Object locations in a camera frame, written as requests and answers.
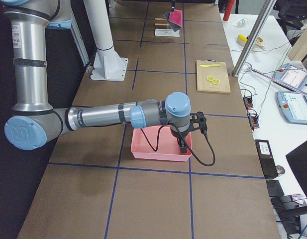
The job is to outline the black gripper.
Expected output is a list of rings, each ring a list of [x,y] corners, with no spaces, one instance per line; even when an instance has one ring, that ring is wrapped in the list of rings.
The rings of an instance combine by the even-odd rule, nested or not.
[[[180,153],[187,152],[187,145],[186,145],[186,136],[188,135],[188,129],[185,131],[180,131],[180,129],[175,124],[170,124],[171,134],[178,139],[178,145],[180,148]]]

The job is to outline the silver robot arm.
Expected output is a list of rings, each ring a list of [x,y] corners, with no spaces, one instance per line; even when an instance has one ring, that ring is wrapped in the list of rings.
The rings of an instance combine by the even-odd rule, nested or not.
[[[148,99],[93,108],[55,109],[48,103],[45,30],[69,29],[82,62],[89,57],[68,0],[5,0],[11,22],[17,102],[5,123],[8,141],[22,150],[34,150],[70,131],[87,127],[131,123],[134,128],[169,125],[181,153],[193,121],[189,97],[171,93],[166,100]]]

